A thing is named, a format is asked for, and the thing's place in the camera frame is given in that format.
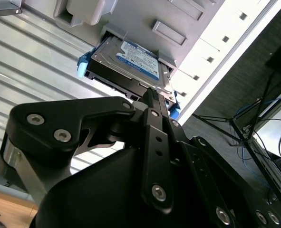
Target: blue label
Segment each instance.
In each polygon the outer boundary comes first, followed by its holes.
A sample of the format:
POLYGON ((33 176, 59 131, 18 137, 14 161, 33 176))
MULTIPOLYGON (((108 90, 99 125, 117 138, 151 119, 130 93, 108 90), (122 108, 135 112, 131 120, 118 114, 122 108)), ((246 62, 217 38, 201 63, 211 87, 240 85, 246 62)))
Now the blue label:
POLYGON ((133 67, 134 69, 140 71, 141 73, 143 73, 143 74, 149 76, 150 78, 152 78, 152 79, 154 79, 154 80, 156 80, 156 81, 159 81, 159 78, 156 77, 155 75, 153 75, 153 74, 151 74, 150 72, 148 72, 148 71, 146 71, 146 70, 144 70, 144 69, 142 69, 142 68, 136 66, 135 64, 133 64, 133 63, 131 63, 130 61, 128 61, 128 60, 122 58, 121 56, 116 56, 116 58, 119 59, 120 61, 122 61, 122 62, 128 64, 129 66, 133 67))

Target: screw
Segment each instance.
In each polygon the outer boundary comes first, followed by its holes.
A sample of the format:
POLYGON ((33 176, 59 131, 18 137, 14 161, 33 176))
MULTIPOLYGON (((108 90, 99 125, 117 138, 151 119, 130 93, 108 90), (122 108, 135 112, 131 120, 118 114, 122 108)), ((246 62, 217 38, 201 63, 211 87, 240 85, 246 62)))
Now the screw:
POLYGON ((266 225, 267 224, 267 220, 264 217, 264 215, 262 213, 260 213, 258 210, 256 211, 256 216, 259 218, 259 220, 266 225))
POLYGON ((176 121, 176 120, 172 120, 172 123, 175 127, 178 127, 179 126, 179 123, 176 121))
POLYGON ((152 194, 158 201, 163 202, 166 199, 165 190, 157 184, 152 187, 152 194))
POLYGON ((203 143, 201 139, 198 139, 198 142, 199 142, 202 146, 206 146, 206 144, 203 143))
POLYGON ((223 222, 223 224, 225 225, 229 225, 230 224, 230 218, 229 216, 227 215, 227 213, 221 209, 220 207, 217 207, 216 208, 216 215, 217 217, 220 219, 220 221, 223 222))
POLYGON ((131 108, 131 106, 129 105, 129 104, 127 104, 127 103, 122 103, 122 105, 125 107, 125 108, 131 108))
POLYGON ((44 123, 44 118, 39 114, 30 114, 26 119, 32 125, 41 125, 44 123))
POLYGON ((151 113, 152 113, 152 115, 154 115, 154 116, 158 116, 158 113, 155 112, 155 111, 152 111, 151 113))
POLYGON ((275 224, 277 224, 277 225, 280 224, 279 219, 272 212, 268 211, 268 215, 275 224))
POLYGON ((72 138, 71 134, 67 130, 64 130, 64 129, 56 130, 54 133, 54 137, 55 137, 55 139, 57 139, 58 141, 63 142, 63 143, 68 142, 72 138))

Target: wooden floor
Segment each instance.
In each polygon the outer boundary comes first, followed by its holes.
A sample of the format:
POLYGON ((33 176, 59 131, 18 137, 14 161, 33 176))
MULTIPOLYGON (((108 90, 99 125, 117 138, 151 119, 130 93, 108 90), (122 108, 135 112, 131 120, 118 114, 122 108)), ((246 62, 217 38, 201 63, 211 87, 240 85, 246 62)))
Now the wooden floor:
POLYGON ((7 228, 28 228, 36 213, 34 204, 0 193, 0 222, 7 228))

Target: black stand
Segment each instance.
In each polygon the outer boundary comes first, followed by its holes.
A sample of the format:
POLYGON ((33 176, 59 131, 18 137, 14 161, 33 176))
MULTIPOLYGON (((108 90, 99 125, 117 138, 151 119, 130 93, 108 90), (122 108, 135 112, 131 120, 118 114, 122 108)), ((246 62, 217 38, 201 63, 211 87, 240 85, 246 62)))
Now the black stand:
POLYGON ((223 117, 216 117, 216 116, 206 116, 206 115, 196 115, 196 114, 192 114, 196 119, 199 119, 201 121, 203 121, 204 123, 208 124, 209 126, 213 127, 214 129, 218 130, 219 132, 227 135, 228 137, 236 140, 238 142, 238 145, 231 145, 231 146, 241 146, 243 145, 244 142, 249 141, 252 137, 252 134, 254 132, 254 128, 257 124, 257 122, 260 120, 260 113, 262 111, 262 107, 263 104, 266 100, 266 96, 267 96, 267 92, 270 88, 271 85, 271 81, 273 76, 275 75, 275 71, 269 76, 267 85, 265 87, 263 96, 261 99, 257 100, 255 103, 253 103, 252 105, 242 109, 240 112, 237 112, 232 118, 223 118, 223 117), (220 127, 216 126, 215 124, 209 122, 209 121, 214 121, 214 122, 223 122, 223 123, 229 123, 230 126, 233 127, 233 130, 236 131, 236 133, 238 135, 243 135, 244 133, 239 129, 239 127, 236 125, 236 120, 241 118, 243 115, 245 115, 246 113, 248 113, 249 111, 251 111, 252 109, 254 109, 255 107, 259 106, 256 115, 252 118, 252 120, 250 121, 250 128, 248 130, 248 136, 246 138, 244 137, 240 137, 237 138, 236 134, 232 135, 231 133, 221 129, 220 127))
POLYGON ((281 188, 279 189, 277 187, 279 185, 281 186, 281 170, 277 167, 276 164, 273 163, 272 159, 269 158, 268 151, 266 151, 266 149, 263 150, 256 142, 253 142, 252 140, 253 132, 255 132, 255 126, 263 118, 263 116, 260 117, 260 113, 262 111, 262 107, 266 100, 266 95, 268 89, 270 88, 271 81, 274 75, 275 75, 275 71, 269 76, 262 98, 257 100, 252 105, 240 110, 240 112, 237 112, 237 114, 235 114, 232 118, 223 118, 223 117, 216 117, 216 116, 196 115, 196 114, 192 114, 192 115, 196 119, 203 121, 204 123, 208 124, 212 128, 218 130, 219 132, 223 133, 224 135, 238 142, 237 145, 231 144, 231 146, 242 146, 246 148, 249 154, 252 156, 254 162, 262 172, 263 176, 270 184, 272 190, 277 195, 279 201, 281 202, 281 188), (256 112, 256 115, 250 120, 250 125, 249 125, 250 127, 247 128, 246 131, 241 131, 236 124, 236 120, 257 106, 258 106, 258 110, 256 112), (229 125, 234 130, 234 135, 221 129, 220 127, 216 126, 210 121, 229 123, 229 125))

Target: blue cable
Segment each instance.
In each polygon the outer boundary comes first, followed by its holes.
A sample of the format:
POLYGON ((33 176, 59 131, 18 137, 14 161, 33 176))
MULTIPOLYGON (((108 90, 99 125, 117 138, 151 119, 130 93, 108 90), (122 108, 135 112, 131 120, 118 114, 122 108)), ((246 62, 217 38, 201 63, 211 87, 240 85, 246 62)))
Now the blue cable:
MULTIPOLYGON (((280 98, 277 98, 277 99, 273 99, 273 100, 270 100, 270 101, 266 101, 264 102, 264 104, 269 104, 269 103, 272 103, 274 101, 278 101, 278 100, 281 100, 281 97, 280 98)), ((244 107, 242 107, 241 109, 239 109, 237 112, 236 112, 236 115, 238 115, 239 113, 241 113, 242 111, 244 111, 245 109, 247 109, 248 107, 250 107, 251 105, 253 104, 248 104, 244 107)))
POLYGON ((243 164, 245 166, 245 168, 251 172, 263 185, 265 185, 266 187, 270 188, 270 186, 262 179, 258 176, 258 174, 256 172, 254 172, 253 170, 251 170, 247 164, 246 164, 246 160, 245 160, 245 153, 244 153, 244 148, 242 147, 242 161, 243 161, 243 164))

